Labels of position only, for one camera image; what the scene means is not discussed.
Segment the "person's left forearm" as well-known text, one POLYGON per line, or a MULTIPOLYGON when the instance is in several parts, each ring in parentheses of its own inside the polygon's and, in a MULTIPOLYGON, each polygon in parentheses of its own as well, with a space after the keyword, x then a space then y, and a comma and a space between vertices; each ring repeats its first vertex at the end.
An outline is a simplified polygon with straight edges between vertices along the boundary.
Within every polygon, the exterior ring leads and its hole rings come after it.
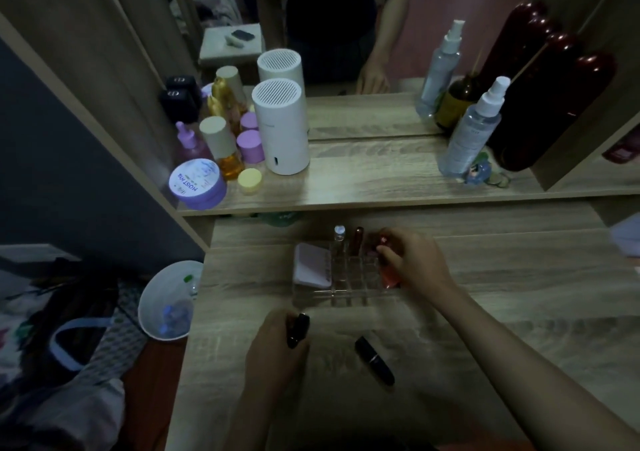
POLYGON ((222 451, 290 451, 298 433, 300 390, 274 393, 245 385, 222 451))

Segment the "clear acrylic cosmetics organizer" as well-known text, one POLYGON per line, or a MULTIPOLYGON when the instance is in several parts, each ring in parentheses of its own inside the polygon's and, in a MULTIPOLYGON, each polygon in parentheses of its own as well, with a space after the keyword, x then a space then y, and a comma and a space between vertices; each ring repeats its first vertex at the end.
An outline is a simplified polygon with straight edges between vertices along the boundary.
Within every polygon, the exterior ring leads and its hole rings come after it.
MULTIPOLYGON (((355 229, 356 227, 351 229, 346 227, 346 256, 341 266, 335 267, 332 265, 332 286, 330 289, 318 290, 308 286, 296 285, 292 282, 292 301, 296 306, 302 308, 324 303, 333 306, 366 305, 372 298, 388 296, 396 292, 398 288, 385 289, 381 280, 376 249, 379 237, 378 231, 364 229, 364 240, 359 256, 349 256, 349 243, 355 229)), ((331 251, 332 242, 333 238, 332 240, 300 243, 318 245, 331 251)))

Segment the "wall mirror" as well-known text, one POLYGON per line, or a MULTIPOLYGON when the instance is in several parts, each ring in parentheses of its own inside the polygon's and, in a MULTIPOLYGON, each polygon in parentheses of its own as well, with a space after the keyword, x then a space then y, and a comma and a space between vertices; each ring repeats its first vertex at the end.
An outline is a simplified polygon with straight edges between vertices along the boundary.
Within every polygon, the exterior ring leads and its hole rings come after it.
MULTIPOLYGON (((195 0, 197 12, 218 20, 215 0, 195 0)), ((302 56, 307 83, 357 82, 357 93, 382 93, 428 70, 453 20, 463 20, 456 74, 482 67, 519 4, 540 1, 547 14, 579 32, 600 0, 240 0, 246 20, 259 23, 266 48, 302 56)))

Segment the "red lip gloss tube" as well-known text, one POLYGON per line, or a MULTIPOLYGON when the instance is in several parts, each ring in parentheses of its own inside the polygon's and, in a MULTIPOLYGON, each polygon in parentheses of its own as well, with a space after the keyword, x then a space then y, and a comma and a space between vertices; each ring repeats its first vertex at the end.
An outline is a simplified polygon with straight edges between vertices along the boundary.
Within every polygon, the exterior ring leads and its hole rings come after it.
MULTIPOLYGON (((376 243, 376 247, 384 246, 392 248, 390 243, 390 239, 383 234, 380 234, 378 237, 378 241, 376 243)), ((396 269, 390 264, 388 259, 384 254, 378 251, 378 261, 380 266, 380 275, 383 286, 385 289, 394 289, 401 287, 401 277, 396 269)))

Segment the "person's left hand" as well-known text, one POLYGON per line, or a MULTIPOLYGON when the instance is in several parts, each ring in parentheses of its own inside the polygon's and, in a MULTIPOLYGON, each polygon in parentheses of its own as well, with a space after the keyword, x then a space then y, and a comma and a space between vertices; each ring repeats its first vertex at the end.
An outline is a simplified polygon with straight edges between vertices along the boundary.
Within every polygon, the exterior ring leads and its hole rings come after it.
POLYGON ((246 354, 244 395, 276 403, 306 362, 310 347, 307 340, 293 349, 287 344, 287 331, 297 317, 298 313, 290 309, 268 313, 246 354))

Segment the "golden glass bottle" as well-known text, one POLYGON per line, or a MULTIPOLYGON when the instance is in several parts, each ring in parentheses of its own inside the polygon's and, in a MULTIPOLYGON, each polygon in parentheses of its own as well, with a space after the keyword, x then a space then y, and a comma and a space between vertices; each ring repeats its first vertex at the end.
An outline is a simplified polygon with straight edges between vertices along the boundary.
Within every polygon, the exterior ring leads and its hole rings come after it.
POLYGON ((216 77, 211 84, 211 92, 206 97, 206 104, 211 116, 224 117, 234 136, 242 132, 241 118, 249 109, 236 100, 235 94, 226 79, 216 77))

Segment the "dark lipstick tube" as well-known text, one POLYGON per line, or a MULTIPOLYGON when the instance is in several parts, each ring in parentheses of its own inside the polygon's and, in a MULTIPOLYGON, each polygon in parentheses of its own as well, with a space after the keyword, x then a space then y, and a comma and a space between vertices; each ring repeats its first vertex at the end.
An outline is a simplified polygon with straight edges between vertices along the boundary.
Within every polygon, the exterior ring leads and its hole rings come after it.
POLYGON ((295 349, 302 340, 305 340, 310 327, 310 317, 305 313, 299 313, 287 323, 286 344, 289 349, 295 349))

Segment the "purple jar with white lid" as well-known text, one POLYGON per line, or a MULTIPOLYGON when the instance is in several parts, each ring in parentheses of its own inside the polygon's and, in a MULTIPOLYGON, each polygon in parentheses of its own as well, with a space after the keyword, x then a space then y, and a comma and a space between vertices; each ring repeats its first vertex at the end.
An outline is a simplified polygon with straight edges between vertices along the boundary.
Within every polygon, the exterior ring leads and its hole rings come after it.
POLYGON ((171 193, 188 209, 204 211, 219 205, 227 194, 227 182, 210 159, 192 159, 177 166, 168 179, 171 193))

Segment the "black lipstick tube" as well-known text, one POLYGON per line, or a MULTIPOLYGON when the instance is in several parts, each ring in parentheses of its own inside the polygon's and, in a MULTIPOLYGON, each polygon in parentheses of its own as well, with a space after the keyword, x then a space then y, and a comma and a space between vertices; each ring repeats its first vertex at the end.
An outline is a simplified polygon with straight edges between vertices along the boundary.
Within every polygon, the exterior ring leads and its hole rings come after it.
POLYGON ((380 382, 388 387, 395 385, 396 380, 391 369, 364 336, 356 340, 355 351, 380 382))

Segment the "white cylindrical humidifier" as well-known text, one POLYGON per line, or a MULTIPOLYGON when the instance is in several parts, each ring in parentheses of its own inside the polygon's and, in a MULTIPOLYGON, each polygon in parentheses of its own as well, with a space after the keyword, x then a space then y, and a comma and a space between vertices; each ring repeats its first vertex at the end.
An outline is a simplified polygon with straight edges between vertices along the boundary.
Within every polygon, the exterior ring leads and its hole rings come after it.
POLYGON ((306 99, 298 83, 273 78, 257 84, 252 101, 265 163, 277 175, 295 175, 310 163, 306 99))

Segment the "small blue green figurine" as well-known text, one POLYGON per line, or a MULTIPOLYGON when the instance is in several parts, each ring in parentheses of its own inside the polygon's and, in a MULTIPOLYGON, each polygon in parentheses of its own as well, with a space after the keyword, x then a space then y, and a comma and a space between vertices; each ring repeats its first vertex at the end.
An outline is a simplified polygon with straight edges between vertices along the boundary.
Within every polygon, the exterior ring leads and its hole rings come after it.
POLYGON ((494 168, 492 156, 489 152, 483 150, 463 174, 461 183, 467 186, 487 185, 505 189, 511 184, 511 178, 498 168, 494 168))

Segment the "wooden shelf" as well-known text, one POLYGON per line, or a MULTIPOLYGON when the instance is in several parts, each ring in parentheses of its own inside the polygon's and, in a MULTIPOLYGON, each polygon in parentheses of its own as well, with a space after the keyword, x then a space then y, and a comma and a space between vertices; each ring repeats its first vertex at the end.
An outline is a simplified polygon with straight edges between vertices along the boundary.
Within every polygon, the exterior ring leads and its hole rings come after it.
POLYGON ((615 165, 593 158, 548 190, 530 170, 515 173, 508 188, 474 188, 446 179, 436 167, 444 138, 420 125, 409 113, 408 93, 402 93, 359 100, 356 96, 311 98, 311 113, 326 119, 324 125, 312 123, 309 168, 284 176, 260 164, 263 181, 256 194, 242 195, 237 183, 230 182, 217 207, 187 209, 167 184, 172 171, 163 158, 172 150, 167 124, 160 125, 142 112, 125 115, 124 124, 118 126, 132 131, 118 134, 114 122, 105 125, 96 118, 99 108, 87 108, 79 99, 84 82, 70 89, 41 57, 44 50, 33 49, 1 11, 0 39, 44 84, 46 93, 83 125, 77 132, 100 143, 108 159, 127 172, 125 180, 176 220, 276 211, 640 197, 640 161, 615 165))

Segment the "amber bottle with cream cap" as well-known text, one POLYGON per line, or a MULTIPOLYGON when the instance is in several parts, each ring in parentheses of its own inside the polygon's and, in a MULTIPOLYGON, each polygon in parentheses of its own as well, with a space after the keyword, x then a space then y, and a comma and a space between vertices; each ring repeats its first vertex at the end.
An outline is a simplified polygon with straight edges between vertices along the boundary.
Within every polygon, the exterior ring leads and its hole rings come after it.
POLYGON ((228 121, 221 116, 209 116, 200 122, 199 129, 222 177, 227 181, 237 180, 244 170, 244 162, 228 121))

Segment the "black round jar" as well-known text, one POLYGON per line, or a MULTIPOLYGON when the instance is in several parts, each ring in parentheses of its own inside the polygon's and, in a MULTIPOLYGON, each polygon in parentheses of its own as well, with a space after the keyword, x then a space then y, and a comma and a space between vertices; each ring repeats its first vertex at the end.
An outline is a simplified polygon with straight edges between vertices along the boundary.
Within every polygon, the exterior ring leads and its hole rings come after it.
POLYGON ((172 123, 192 124, 198 121, 200 108, 187 89, 164 90, 157 99, 172 123))

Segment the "clear spray bottle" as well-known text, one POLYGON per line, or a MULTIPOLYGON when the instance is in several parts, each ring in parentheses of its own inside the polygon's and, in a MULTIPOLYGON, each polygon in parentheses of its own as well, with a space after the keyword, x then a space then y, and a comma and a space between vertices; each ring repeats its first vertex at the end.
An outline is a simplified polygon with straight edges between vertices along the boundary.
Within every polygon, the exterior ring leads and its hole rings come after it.
POLYGON ((502 120, 500 113, 511 79, 498 76, 456 125, 438 169, 444 177, 462 179, 502 120))

